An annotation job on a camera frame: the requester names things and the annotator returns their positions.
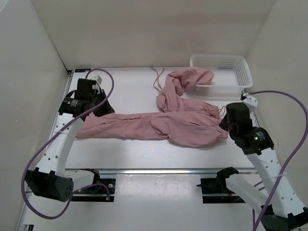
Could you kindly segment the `pink trousers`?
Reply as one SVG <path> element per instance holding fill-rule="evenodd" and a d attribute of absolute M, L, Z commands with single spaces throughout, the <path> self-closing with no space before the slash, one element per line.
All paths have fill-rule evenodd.
<path fill-rule="evenodd" d="M 211 70 L 186 67 L 169 73 L 162 87 L 161 74 L 156 74 L 153 87 L 159 112 L 139 114 L 90 114 L 78 139 L 167 140 L 182 147 L 203 148 L 227 139 L 228 133 L 219 127 L 221 109 L 208 102 L 183 98 L 197 84 L 208 85 L 214 78 Z"/>

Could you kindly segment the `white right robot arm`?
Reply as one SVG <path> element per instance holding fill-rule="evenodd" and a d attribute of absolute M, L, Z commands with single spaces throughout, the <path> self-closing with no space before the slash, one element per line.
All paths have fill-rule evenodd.
<path fill-rule="evenodd" d="M 267 231 L 292 231 L 306 225 L 308 208 L 284 174 L 267 131 L 253 126 L 249 107 L 244 103 L 228 104 L 219 126 L 242 149 L 267 191 L 262 193 L 233 167 L 217 173 L 217 189 L 237 194 L 258 214 L 253 230 L 257 230 L 259 224 Z"/>

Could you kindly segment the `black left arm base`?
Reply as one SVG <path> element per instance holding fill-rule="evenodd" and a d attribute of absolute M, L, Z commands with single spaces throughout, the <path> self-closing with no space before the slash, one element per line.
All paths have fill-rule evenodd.
<path fill-rule="evenodd" d="M 113 202 L 116 179 L 101 178 L 99 171 L 82 168 L 68 174 L 65 178 L 72 180 L 72 202 Z"/>

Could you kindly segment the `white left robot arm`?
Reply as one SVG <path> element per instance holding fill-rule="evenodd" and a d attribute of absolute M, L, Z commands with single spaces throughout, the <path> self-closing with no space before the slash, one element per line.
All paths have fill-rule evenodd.
<path fill-rule="evenodd" d="M 101 187 L 97 170 L 84 168 L 72 174 L 65 172 L 65 165 L 73 142 L 84 124 L 83 113 L 105 100 L 100 87 L 102 79 L 95 76 L 80 78 L 77 88 L 69 92 L 59 108 L 58 137 L 54 139 L 34 170 L 26 172 L 26 183 L 36 196 L 66 202 L 74 191 L 86 188 L 95 193 Z"/>

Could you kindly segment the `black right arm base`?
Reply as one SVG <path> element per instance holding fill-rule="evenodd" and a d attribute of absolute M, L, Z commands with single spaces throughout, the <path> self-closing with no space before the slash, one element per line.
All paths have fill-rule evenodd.
<path fill-rule="evenodd" d="M 201 188 L 203 204 L 236 204 L 245 201 L 226 186 L 226 179 L 239 171 L 233 167 L 217 172 L 214 178 L 201 178 L 196 187 Z"/>

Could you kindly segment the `white plastic basket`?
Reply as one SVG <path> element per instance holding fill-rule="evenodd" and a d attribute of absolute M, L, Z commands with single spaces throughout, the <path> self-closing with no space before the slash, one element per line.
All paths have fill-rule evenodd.
<path fill-rule="evenodd" d="M 194 54 L 190 57 L 190 66 L 209 69 L 214 74 L 209 84 L 195 85 L 195 90 L 202 93 L 238 95 L 253 85 L 246 59 L 239 55 Z"/>

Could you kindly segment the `aluminium table edge rail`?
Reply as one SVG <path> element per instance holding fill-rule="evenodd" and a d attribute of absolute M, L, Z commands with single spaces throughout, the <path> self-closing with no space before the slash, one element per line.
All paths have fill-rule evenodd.
<path fill-rule="evenodd" d="M 131 169 L 107 169 L 95 168 L 101 175 L 164 175 L 164 174 L 215 174 L 222 168 L 131 168 Z"/>

